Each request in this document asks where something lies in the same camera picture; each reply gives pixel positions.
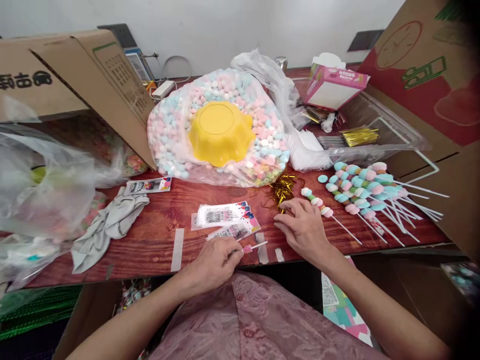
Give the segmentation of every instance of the qr code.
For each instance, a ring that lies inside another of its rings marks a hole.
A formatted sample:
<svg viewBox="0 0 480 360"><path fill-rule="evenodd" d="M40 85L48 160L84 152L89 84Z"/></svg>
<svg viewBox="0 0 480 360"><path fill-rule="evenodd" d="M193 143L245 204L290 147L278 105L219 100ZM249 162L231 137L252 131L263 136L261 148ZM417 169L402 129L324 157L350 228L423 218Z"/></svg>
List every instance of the qr code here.
<svg viewBox="0 0 480 360"><path fill-rule="evenodd" d="M321 296L323 298L323 306L332 306L340 304L335 294L332 282L323 272L321 273Z"/></svg>

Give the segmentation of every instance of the colorful card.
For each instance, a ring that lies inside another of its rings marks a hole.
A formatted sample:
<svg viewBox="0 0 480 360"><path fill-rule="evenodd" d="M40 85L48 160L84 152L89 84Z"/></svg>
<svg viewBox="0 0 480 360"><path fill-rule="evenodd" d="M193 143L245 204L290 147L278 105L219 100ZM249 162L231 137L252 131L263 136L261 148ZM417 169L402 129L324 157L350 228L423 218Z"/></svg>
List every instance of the colorful card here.
<svg viewBox="0 0 480 360"><path fill-rule="evenodd" d="M214 231L206 237L207 240L217 237L234 237L235 240L240 241L256 233L261 229L259 222L251 212L244 214L240 221L236 224L222 227L221 229Z"/></svg>
<svg viewBox="0 0 480 360"><path fill-rule="evenodd" d="M196 225L202 229L228 227L238 223L249 212L250 206L246 201L223 205L200 205Z"/></svg>
<svg viewBox="0 0 480 360"><path fill-rule="evenodd" d="M127 181L125 195L164 193L170 191L171 177L159 177L151 180Z"/></svg>

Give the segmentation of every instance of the power outlet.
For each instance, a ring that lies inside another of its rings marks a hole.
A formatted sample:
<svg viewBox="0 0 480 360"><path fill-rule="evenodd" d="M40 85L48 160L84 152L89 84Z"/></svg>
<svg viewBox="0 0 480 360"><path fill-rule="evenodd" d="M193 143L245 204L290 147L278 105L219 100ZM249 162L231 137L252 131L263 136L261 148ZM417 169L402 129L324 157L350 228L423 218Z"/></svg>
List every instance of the power outlet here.
<svg viewBox="0 0 480 360"><path fill-rule="evenodd" d="M136 48L137 43L135 42L132 33L130 32L129 26L126 23L122 24L112 24L112 25L100 25L97 26L98 29L110 30L120 43L122 48Z"/></svg>

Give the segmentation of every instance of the wooden table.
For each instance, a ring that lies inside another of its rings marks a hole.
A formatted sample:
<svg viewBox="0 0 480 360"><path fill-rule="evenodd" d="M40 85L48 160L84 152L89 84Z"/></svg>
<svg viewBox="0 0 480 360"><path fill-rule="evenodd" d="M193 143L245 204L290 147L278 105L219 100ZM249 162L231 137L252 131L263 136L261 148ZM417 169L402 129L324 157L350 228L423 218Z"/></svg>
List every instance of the wooden table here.
<svg viewBox="0 0 480 360"><path fill-rule="evenodd" d="M345 212L343 205L333 199L325 185L317 181L321 174L331 176L333 170L311 171L308 173L293 172L305 180L305 186L323 199L326 206L334 210L335 217L342 222L361 242L357 243L333 219L323 220L325 233L328 240L343 254L358 254L386 249L397 249L400 244L390 235L385 234L388 242L385 244L370 228L356 215ZM159 175L157 172L148 171L135 179L153 179ZM294 188L294 194L300 195L300 181ZM267 202L269 186L262 188L240 188L212 186L186 182L173 179L170 192L149 194L150 204L147 205L127 236L122 239L112 240L105 255L100 261L82 274L72 275L73 263L70 253L57 258L35 278L28 287L51 287L78 283L102 282L107 280L131 279L140 277L153 277L169 274L172 265L175 230L183 228L184 240L182 250L182 267L193 261L199 254L206 236L218 228L208 228L191 231L192 214L196 213L200 204L227 204L248 201L253 214L258 219L265 240L269 263L277 262L276 249L281 249L285 261L297 261L301 258L287 244L285 236L274 227L273 217L277 214L275 208L268 209L262 206L272 205ZM113 198L118 192L118 187L109 189L108 196ZM415 208L414 212L422 215ZM448 238L430 220L417 220L416 229L406 226L415 237L403 234L384 215L378 216L388 228L408 247L425 246L450 242ZM241 241L242 245L254 245L254 235ZM259 264L257 252L246 254L240 266Z"/></svg>

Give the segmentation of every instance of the masking tape strip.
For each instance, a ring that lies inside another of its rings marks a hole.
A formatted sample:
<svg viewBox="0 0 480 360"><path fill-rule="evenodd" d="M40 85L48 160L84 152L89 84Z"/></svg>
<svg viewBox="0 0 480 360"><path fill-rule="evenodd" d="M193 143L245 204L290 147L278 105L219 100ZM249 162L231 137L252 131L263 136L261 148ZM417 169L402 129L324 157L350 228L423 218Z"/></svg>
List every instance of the masking tape strip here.
<svg viewBox="0 0 480 360"><path fill-rule="evenodd" d="M265 235L263 232L257 232L255 234L255 242L257 244L261 244L265 242ZM269 254L267 253L267 247L266 246L259 246L258 247L258 261L260 264L268 264L269 263Z"/></svg>
<svg viewBox="0 0 480 360"><path fill-rule="evenodd" d="M171 272L179 271L182 267L182 252L184 249L185 229L175 230L175 240L173 241L173 253L171 255Z"/></svg>
<svg viewBox="0 0 480 360"><path fill-rule="evenodd" d="M275 255L276 255L276 260L279 262L279 263L283 263L285 261L284 259L284 254L282 253L282 249L277 247L275 249Z"/></svg>

